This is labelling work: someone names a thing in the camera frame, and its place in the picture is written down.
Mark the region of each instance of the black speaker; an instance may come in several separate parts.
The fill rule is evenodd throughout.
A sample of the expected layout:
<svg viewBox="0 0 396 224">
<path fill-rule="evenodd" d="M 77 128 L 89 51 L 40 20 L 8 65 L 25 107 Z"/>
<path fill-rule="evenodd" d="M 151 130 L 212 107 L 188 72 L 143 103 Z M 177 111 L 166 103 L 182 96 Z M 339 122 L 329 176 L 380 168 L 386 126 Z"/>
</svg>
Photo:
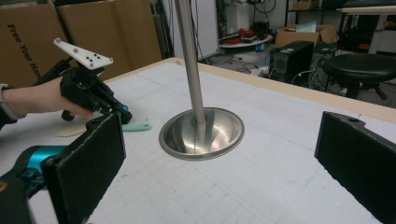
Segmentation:
<svg viewBox="0 0 396 224">
<path fill-rule="evenodd" d="M 294 41 L 273 53 L 275 72 L 279 75 L 297 75 L 309 71 L 314 42 Z"/>
</svg>

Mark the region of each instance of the black foam pad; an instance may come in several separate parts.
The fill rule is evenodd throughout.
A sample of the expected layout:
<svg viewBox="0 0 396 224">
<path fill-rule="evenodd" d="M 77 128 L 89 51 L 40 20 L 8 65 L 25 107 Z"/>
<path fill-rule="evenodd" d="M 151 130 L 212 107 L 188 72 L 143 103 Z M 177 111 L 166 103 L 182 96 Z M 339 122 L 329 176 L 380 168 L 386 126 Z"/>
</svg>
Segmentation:
<svg viewBox="0 0 396 224">
<path fill-rule="evenodd" d="M 364 122 L 324 112 L 315 157 L 383 223 L 396 223 L 396 145 Z"/>
<path fill-rule="evenodd" d="M 87 132 L 41 162 L 59 223 L 85 223 L 125 159 L 120 116 L 87 124 Z"/>
</svg>

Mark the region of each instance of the cardboard box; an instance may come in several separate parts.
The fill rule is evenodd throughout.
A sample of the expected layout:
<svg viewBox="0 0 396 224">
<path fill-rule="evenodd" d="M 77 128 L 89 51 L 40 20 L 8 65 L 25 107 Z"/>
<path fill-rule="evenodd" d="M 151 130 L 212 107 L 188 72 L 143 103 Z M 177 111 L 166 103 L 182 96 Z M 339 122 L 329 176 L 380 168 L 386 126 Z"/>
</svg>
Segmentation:
<svg viewBox="0 0 396 224">
<path fill-rule="evenodd" d="M 149 0 L 114 0 L 58 7 L 72 44 L 109 58 L 101 79 L 162 59 Z"/>
<path fill-rule="evenodd" d="M 53 44 L 65 35 L 50 4 L 3 8 L 0 18 L 0 82 L 31 86 L 68 57 Z"/>
<path fill-rule="evenodd" d="M 332 25 L 318 25 L 315 33 L 295 32 L 296 26 L 288 26 L 277 31 L 276 48 L 282 48 L 296 40 L 312 41 L 315 45 L 318 42 L 334 43 L 338 41 L 338 34 Z"/>
<path fill-rule="evenodd" d="M 293 3 L 293 10 L 308 10 L 311 8 L 318 8 L 319 7 L 319 0 L 313 1 L 300 1 Z"/>
</svg>

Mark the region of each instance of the funnel-shaped metal base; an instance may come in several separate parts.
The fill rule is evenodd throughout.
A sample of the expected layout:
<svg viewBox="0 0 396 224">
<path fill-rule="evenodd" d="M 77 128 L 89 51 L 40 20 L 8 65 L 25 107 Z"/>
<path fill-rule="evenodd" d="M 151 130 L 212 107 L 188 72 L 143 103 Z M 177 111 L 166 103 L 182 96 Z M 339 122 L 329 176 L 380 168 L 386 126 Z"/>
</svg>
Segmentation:
<svg viewBox="0 0 396 224">
<path fill-rule="evenodd" d="M 174 157 L 185 160 L 207 160 L 233 149 L 242 140 L 245 127 L 234 113 L 204 108 L 204 124 L 194 121 L 192 110 L 170 119 L 160 132 L 160 144 Z"/>
</svg>

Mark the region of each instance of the hand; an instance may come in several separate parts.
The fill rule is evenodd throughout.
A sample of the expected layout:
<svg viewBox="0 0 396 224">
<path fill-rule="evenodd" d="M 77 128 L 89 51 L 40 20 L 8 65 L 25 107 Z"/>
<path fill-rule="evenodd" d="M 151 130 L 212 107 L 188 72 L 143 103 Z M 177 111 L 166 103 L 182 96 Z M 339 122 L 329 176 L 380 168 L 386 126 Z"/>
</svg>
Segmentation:
<svg viewBox="0 0 396 224">
<path fill-rule="evenodd" d="M 59 110 L 70 111 L 72 116 L 91 119 L 93 113 L 62 97 L 58 77 L 39 86 L 2 91 L 4 100 L 17 114 L 45 113 Z"/>
</svg>

